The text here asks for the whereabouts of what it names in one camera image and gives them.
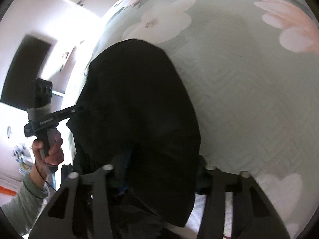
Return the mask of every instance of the device handle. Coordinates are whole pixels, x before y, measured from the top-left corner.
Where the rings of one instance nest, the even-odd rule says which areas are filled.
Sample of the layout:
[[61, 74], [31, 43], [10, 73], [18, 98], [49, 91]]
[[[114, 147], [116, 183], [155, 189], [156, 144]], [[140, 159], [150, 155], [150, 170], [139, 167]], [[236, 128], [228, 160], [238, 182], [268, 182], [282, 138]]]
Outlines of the device handle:
[[[36, 132], [37, 139], [43, 142], [43, 148], [40, 149], [41, 158], [44, 159], [49, 156], [49, 150], [53, 146], [55, 140], [55, 134], [57, 132], [56, 128], [52, 128], [49, 130], [40, 130]], [[55, 173], [58, 170], [57, 166], [49, 165], [47, 173]]]

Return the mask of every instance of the silver screw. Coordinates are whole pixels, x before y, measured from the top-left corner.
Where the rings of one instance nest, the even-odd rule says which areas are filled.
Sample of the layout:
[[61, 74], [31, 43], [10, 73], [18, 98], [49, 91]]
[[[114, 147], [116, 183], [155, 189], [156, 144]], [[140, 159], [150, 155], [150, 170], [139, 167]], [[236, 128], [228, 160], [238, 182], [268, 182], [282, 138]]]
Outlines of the silver screw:
[[75, 179], [75, 178], [77, 178], [77, 177], [79, 177], [79, 173], [78, 173], [78, 172], [71, 172], [71, 173], [69, 174], [69, 178], [70, 178], [70, 179]]
[[113, 170], [113, 165], [112, 164], [106, 164], [102, 167], [103, 170], [105, 171], [110, 171]]
[[250, 173], [247, 172], [247, 171], [242, 171], [242, 172], [240, 173], [240, 175], [241, 175], [242, 177], [244, 177], [244, 178], [249, 178], [249, 177], [250, 177]]
[[205, 169], [206, 169], [206, 170], [209, 170], [209, 171], [214, 171], [214, 170], [216, 170], [217, 168], [216, 168], [216, 166], [214, 166], [214, 165], [212, 165], [212, 164], [206, 164]]

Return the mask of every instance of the sleeve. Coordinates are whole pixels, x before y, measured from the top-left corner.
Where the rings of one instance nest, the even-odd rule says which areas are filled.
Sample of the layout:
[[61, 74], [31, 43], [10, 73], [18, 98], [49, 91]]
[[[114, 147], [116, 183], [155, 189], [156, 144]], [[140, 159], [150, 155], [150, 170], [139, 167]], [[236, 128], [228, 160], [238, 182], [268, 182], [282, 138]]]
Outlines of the sleeve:
[[49, 198], [49, 189], [39, 189], [26, 174], [18, 194], [7, 204], [2, 205], [2, 211], [9, 222], [20, 235], [28, 234], [39, 214], [44, 201]]

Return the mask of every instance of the sleeve cuff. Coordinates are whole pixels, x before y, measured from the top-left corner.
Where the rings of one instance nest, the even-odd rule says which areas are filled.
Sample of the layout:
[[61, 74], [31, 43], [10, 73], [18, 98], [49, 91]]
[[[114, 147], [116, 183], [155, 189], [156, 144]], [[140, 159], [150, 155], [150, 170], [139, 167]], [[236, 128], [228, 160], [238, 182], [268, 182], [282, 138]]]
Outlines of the sleeve cuff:
[[24, 181], [24, 185], [31, 192], [31, 194], [34, 194], [35, 196], [42, 199], [47, 199], [50, 197], [50, 192], [49, 192], [49, 188], [47, 184], [44, 184], [43, 190], [39, 189], [31, 180], [29, 173], [25, 175], [23, 181]]

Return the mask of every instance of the orange object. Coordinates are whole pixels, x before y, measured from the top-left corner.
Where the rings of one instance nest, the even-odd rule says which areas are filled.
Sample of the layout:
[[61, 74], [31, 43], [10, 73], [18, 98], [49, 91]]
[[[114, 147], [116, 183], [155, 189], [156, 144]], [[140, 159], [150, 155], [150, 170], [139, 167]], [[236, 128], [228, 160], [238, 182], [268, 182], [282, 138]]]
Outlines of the orange object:
[[15, 191], [9, 190], [2, 186], [0, 186], [0, 193], [10, 195], [10, 196], [15, 196], [17, 194]]

